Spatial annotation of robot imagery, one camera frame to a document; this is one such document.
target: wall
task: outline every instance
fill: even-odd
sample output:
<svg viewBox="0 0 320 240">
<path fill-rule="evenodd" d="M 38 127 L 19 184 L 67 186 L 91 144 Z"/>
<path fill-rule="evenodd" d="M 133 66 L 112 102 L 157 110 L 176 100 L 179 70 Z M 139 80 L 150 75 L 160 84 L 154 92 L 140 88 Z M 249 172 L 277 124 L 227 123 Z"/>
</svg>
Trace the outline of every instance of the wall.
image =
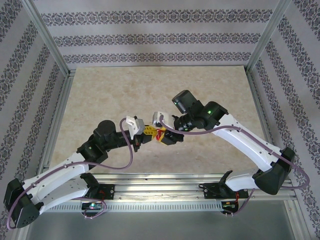
<svg viewBox="0 0 320 240">
<path fill-rule="evenodd" d="M 296 193 L 312 239 L 320 238 L 319 4 L 290 3 L 251 73 L 272 140 L 293 148 L 295 163 L 311 178 Z M 291 178 L 304 181 L 295 171 Z"/>
<path fill-rule="evenodd" d="M 9 181 L 36 175 L 64 77 L 20 1 L 1 0 L 0 16 L 0 196 L 4 196 Z M 0 240 L 11 239 L 3 204 L 0 212 Z"/>
<path fill-rule="evenodd" d="M 70 69 L 245 65 L 279 0 L 36 0 Z"/>
</svg>

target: table surface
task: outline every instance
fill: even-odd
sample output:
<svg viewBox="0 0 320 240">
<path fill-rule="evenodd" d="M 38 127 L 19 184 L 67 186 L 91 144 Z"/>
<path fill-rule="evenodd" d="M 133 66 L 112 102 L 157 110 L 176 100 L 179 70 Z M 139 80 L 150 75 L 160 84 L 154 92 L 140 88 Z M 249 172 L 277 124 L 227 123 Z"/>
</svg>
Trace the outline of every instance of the table surface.
<svg viewBox="0 0 320 240">
<path fill-rule="evenodd" d="M 252 93 L 243 66 L 147 66 L 87 67 L 76 70 L 50 166 L 77 150 L 98 124 L 137 116 L 152 124 L 156 111 L 180 116 L 171 99 L 190 90 L 202 104 L 215 101 L 240 123 L 264 139 Z M 114 149 L 103 164 L 125 166 L 127 147 Z M 243 153 L 213 135 L 185 136 L 184 142 L 165 146 L 142 145 L 133 164 L 124 171 L 95 167 L 92 173 L 225 173 L 255 167 Z"/>
</svg>

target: marble surface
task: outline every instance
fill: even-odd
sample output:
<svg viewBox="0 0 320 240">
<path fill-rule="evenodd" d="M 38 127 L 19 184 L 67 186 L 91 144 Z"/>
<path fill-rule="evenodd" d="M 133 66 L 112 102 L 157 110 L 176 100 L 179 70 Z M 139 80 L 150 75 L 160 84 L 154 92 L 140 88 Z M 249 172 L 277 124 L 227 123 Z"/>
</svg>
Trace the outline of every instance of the marble surface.
<svg viewBox="0 0 320 240">
<path fill-rule="evenodd" d="M 65 160 L 88 140 L 102 120 L 138 116 L 152 124 L 155 111 L 180 116 L 171 99 L 188 89 L 204 105 L 218 102 L 238 121 L 263 137 L 259 117 L 243 66 L 88 67 L 78 68 L 64 112 L 51 166 Z M 104 165 L 125 166 L 127 147 L 108 153 Z M 134 153 L 125 171 L 95 167 L 93 173 L 225 173 L 254 163 L 228 142 L 213 135 L 185 136 L 165 146 L 155 139 Z"/>
</svg>

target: floral patterned wall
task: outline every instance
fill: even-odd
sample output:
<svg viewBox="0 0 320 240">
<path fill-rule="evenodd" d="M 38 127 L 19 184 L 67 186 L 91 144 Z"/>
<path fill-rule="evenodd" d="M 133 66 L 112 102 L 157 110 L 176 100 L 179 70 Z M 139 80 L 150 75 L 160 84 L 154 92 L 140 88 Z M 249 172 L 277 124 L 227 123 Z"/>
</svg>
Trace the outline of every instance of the floral patterned wall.
<svg viewBox="0 0 320 240">
<path fill-rule="evenodd" d="M 0 196 L 37 174 L 64 76 L 19 0 L 0 1 Z M 0 240 L 11 239 L 0 205 Z"/>
<path fill-rule="evenodd" d="M 320 1 L 294 0 L 251 73 L 269 134 L 294 149 L 310 176 L 296 194 L 312 239 L 320 239 Z M 292 171 L 295 184 L 303 177 Z"/>
<path fill-rule="evenodd" d="M 245 65 L 279 0 L 35 0 L 70 69 Z"/>
</svg>

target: beige marble tabletop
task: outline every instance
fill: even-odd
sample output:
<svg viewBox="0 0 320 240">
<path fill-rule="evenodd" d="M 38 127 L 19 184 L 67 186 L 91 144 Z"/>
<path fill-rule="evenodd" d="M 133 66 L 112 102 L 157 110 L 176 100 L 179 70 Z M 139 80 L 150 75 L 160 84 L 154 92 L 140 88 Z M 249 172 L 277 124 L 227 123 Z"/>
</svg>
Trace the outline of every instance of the beige marble tabletop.
<svg viewBox="0 0 320 240">
<path fill-rule="evenodd" d="M 152 124 L 155 111 L 180 116 L 171 99 L 190 90 L 204 105 L 218 102 L 259 137 L 263 132 L 243 66 L 88 67 L 76 70 L 50 165 L 64 161 L 102 120 L 129 116 Z M 108 153 L 104 165 L 125 166 L 127 147 Z M 225 173 L 254 167 L 244 154 L 213 135 L 185 136 L 165 146 L 155 139 L 134 153 L 126 173 Z M 119 172 L 95 167 L 93 173 Z"/>
</svg>

